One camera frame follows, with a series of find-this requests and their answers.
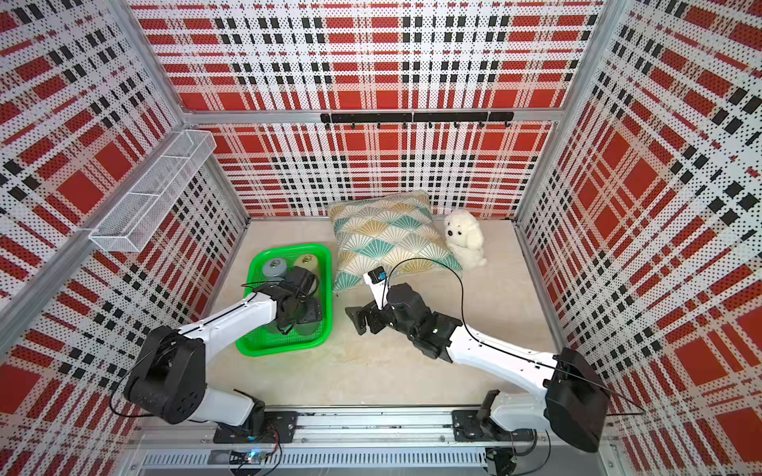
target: perforated wall panel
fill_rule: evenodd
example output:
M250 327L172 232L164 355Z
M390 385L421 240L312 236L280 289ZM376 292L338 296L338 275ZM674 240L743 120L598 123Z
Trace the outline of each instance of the perforated wall panel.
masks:
M138 420L110 392L151 329L200 317L240 231L202 168L142 253L85 259L0 365L0 473L112 472Z
M102 2L0 10L0 308L175 124Z
M511 217L551 123L203 128L251 216L325 215L334 201L426 190L436 213Z
M559 107L603 1L130 0L189 110Z
M762 2L632 2L524 224L643 474L762 471ZM619 401L613 411L636 411Z

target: wire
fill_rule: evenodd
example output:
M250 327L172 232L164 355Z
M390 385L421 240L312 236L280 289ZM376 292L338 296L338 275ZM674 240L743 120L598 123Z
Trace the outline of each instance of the wire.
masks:
M523 473L516 473L516 474L513 474L512 476L524 476L525 474L532 474L534 472L537 472L543 469L543 467L548 463L548 460L550 459L550 452L553 450L553 445L550 442L550 434L548 433L548 430L545 430L545 434L548 436L548 455L545 457L545 461L543 461L543 463L540 466L537 466L533 470L525 471Z
M281 281L251 281L250 283L243 283L243 284L241 284L241 287L249 288L249 289L253 290L253 289L256 289L256 288L254 286L252 286L252 284L282 283L282 282L283 282L283 280L281 280ZM302 296L306 297L306 298L311 298L311 297L313 297L315 295L315 293L318 291L319 288L320 288L320 278L318 278L317 275L315 275L315 288L312 291L310 291L309 294L305 294L301 289L297 289L296 291L299 294L301 294Z
M145 360L146 357L152 355L154 351L157 350L160 346L161 345L156 346L155 348L151 349L151 351L148 352L145 356L138 359L138 361L135 362L132 367L130 367L130 370L125 372L124 375L122 375L122 378L119 379L119 381L117 382L117 385L114 387L114 390L111 391L111 395L108 398L108 407L111 409L111 413L118 415L120 417L125 417L125 418L145 418L145 417L154 416L154 414L128 415L128 414L123 414L117 411L117 409L114 408L114 395L117 393L117 388L119 388L119 386L122 385L122 382L124 382L124 379L127 378L127 376L135 369L135 367L137 367L143 360ZM164 352L160 356L158 356L157 360L161 360L163 356L167 355L174 348L175 348L175 345L171 345L168 349L165 349Z
M527 448L525 451L517 452L514 447L514 454L516 456L526 456L529 455L534 449L537 447L537 430L532 430L532 433L534 433L534 440L532 441L532 446ZM511 445L514 444L514 434L511 432Z
M275 466L270 468L270 471L266 473L262 473L262 474L257 473L257 476L267 476L268 474L275 471L277 467L280 466L280 462L283 461L283 447L280 445L280 435L278 434L278 430L276 430L275 428L272 428L272 430L273 430L273 433L275 433L275 450L272 453L270 453L270 455L268 455L267 457L269 458L270 456L274 455L275 452L278 450L280 450L280 457L278 458L278 462L275 463Z
M261 456L261 460L262 460L263 464L264 464L264 462L268 458L270 458L278 450L280 450L280 459L278 460L278 463L270 471L268 471L267 473L264 473L264 474L270 474L272 471L275 470L275 468L278 467L278 465L280 464L280 460L283 459L283 447L280 446L280 435L278 434L277 430L273 426L268 426L266 428L266 430L270 430L271 432L273 432L273 437L275 438L275 448L273 449L273 451L267 453L264 456ZM262 435L260 435L258 438L252 439L251 442L257 442L265 434L266 433L262 433ZM237 455L236 456L237 459L235 459L235 460L233 459L233 456L234 456L233 454L234 453ZM233 476L238 476L238 471L243 467L243 465L248 463L248 457L246 457L245 453L241 453L241 452L237 452L237 451L232 451L231 450L228 453L228 464L229 465L234 465L234 464L238 463L239 460L241 461L241 464L239 464L239 466L235 470L232 470L232 469L230 470L230 472L233 473Z
M441 263L440 261L432 260L430 258L423 258L423 257L408 258L407 260L400 261L399 263L397 263L392 268L392 271L389 274L386 275L386 279L384 280L384 285L383 285L383 288L384 288L383 289L383 294L381 296L386 296L386 289L387 289L387 287L390 287L390 286L388 286L388 283L391 280L392 275L394 274L394 270L396 270L397 267L400 264L405 263L407 261L413 261L413 260L426 260L426 261L431 261L433 263L436 263L436 264L442 266L443 268L447 268L448 270L450 270L450 272L458 279L458 283L460 283L460 320L463 321L463 327L466 329L466 332L468 333L468 335L471 336L471 338L473 340L475 340L479 345L482 345L482 346L485 346L485 347L489 347L490 349L497 350L498 352L502 352L502 353L505 353L505 354L507 354L509 356L515 357L517 359L524 360L524 361L529 362L529 363L531 363L531 364L533 364L535 366L547 367L548 369L552 369L554 371L557 371L557 372L560 372L560 373L565 373L566 375L570 375L570 376L574 377L577 380L582 380L583 382L587 382L587 383L589 383L591 385L595 385L596 387L602 388L604 391L608 391L612 395L616 395L617 397L623 399L624 401L629 402L630 404L634 405L635 407L637 407L640 410L640 413L638 413L638 414L632 414L632 415L643 415L643 414L645 414L645 408L641 407L640 405L638 405L636 402L634 402L630 398L620 394L618 391L614 391L614 390L612 390L612 389L610 389L608 387L604 387L603 385L601 385L601 384L599 384L597 382L593 382L592 380L588 380L585 377L582 377L582 376L577 375L575 373L572 373L572 372L569 372L569 371L566 371L566 370L563 370L563 369L559 369L558 367L549 366L546 363L537 362L536 360L532 360L532 359L529 359L527 357L522 357L522 356L517 355L515 353L508 352L505 349L501 349L499 347L491 346L488 343L482 342L481 340L477 339L476 336L474 336L474 334L471 333L471 330L469 329L469 326L466 324L466 316L465 316L465 314L463 312L463 301L465 300L465 297L466 297L466 290L465 290L465 288L463 288L463 280L460 279L460 276L458 276L458 273L456 273L453 270L453 268L447 266L444 263Z
M607 417L628 417L628 416L640 416L643 415L643 412L638 413L623 413L623 414L606 414Z

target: plaid wall panel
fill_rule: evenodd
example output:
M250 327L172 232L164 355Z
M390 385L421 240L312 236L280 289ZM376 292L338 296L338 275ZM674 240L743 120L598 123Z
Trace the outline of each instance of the plaid wall panel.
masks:
M638 473L762 471L761 50L758 0L632 2L524 224Z
M189 110L559 107L603 0L130 0Z
M0 473L113 472L138 420L110 392L151 329L201 317L240 232L202 168L142 253L85 259L0 364Z
M215 156L251 216L426 190L436 213L512 217L551 123L216 124Z
M175 124L101 2L0 7L0 308Z

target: green basket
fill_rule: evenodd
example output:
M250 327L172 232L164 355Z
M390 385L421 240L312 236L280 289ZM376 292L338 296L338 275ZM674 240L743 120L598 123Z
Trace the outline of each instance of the green basket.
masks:
M247 283L254 281L265 281L267 278L262 273L262 266L267 260L276 257L282 257L286 260L289 267L293 266L294 261L302 254L314 254L318 258L320 273L320 306L323 311L323 320L318 328L310 335L301 335L292 331L287 336L281 334L271 334L263 328L254 329L244 337L235 342L235 346L245 356L259 357L272 353L290 352L291 350L309 349L317 347L328 339L328 335L333 328L333 295L331 286L333 285L331 250L322 244L297 244L294 246L284 246L282 248L272 248L262 251L258 254L248 267ZM243 296L251 294L251 289L246 288Z

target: vent grille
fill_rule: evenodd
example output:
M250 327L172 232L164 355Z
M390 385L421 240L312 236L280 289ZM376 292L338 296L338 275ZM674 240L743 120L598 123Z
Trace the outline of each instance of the vent grille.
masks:
M180 468L223 466L210 462L210 453L219 450L163 450L146 456L144 468ZM267 461L271 468L280 454ZM281 468L424 468L486 466L481 447L468 448L289 448Z

